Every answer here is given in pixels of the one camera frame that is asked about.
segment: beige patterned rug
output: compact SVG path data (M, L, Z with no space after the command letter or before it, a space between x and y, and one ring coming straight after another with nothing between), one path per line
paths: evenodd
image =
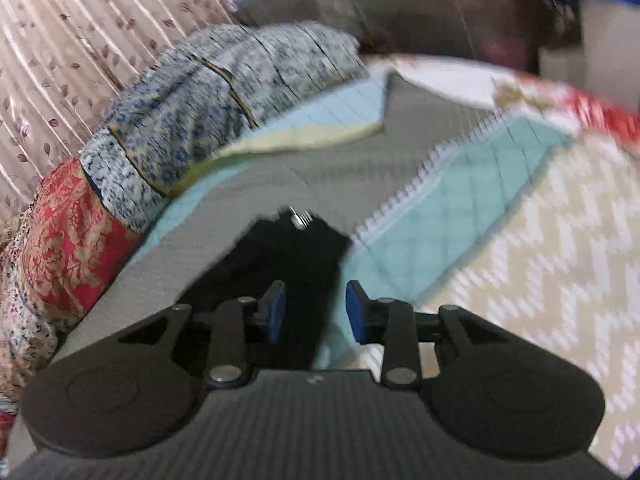
M599 141L558 152L500 232L420 310L464 306L562 356L600 383L607 411L591 452L624 476L640 462L640 193L635 170ZM438 368L423 345L426 376ZM367 348L353 367L379 370Z

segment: bedding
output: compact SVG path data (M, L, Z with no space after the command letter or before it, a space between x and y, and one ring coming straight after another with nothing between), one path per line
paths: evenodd
M18 234L20 226L25 218L25 213L20 213L18 215L13 216L7 224L0 230L0 251L2 251L11 240L15 238L15 235Z
M370 72L369 80L322 94L278 121L295 116L303 128L328 123L334 110L330 121L362 122L346 105L353 99L361 103L355 110L383 123L382 134L347 147L214 165L164 211L56 358L172 304L256 214L286 204L319 214L353 242L317 366L379 371L380 348L357 347L351 336L341 295L349 279L372 297L406 299L425 311L455 301L587 368L607 398L591 452L628 474L638 462L640 431L640 263L633 249L640 201L625 153L634 151L635 137L615 122L604 128L585 120L566 86L489 65L395 57L377 60ZM395 72L401 79L389 77ZM503 99L505 86L514 98ZM592 96L588 105L609 107ZM537 274L528 274L527 258ZM590 283L612 272L609 285ZM425 355L426 374L434 372L430 365ZM12 466L33 449L17 429Z
M108 288L174 185L259 123L363 75L357 47L317 23L213 26L144 72L82 152L43 179L0 253L0 454L21 389Z

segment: red floral fabric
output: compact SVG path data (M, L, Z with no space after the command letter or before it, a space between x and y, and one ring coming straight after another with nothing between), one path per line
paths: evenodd
M560 107L575 115L585 126L606 132L622 144L628 146L640 141L640 114L627 112L605 99L572 90Z
M140 236L102 206L77 157L46 177L38 195L22 254L25 278L40 300L81 317L126 263Z
M77 157L43 179L15 237L0 251L0 457L22 389L139 240L102 206Z

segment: screw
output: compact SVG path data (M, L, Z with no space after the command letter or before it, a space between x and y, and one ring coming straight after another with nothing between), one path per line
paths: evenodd
M314 220L309 211L305 211L300 215L292 207L289 207L289 211L291 211L291 222L296 229L305 229Z
M209 377L217 383L230 383L241 376L242 370L233 365L218 365L209 372Z
M398 368L391 368L391 370L386 373L385 377L390 383L405 386L406 384L413 383L418 378L418 374L411 370L411 368L401 366Z

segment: fabric pile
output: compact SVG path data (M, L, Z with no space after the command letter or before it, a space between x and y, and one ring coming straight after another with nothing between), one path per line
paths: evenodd
M0 254L0 449L20 390L94 306L198 162L366 72L357 41L316 23L217 25L127 88L82 152L44 178Z
M558 150L504 228L418 306L465 305L587 370L607 397L590 451L623 478L638 466L638 197L623 157L594 142Z

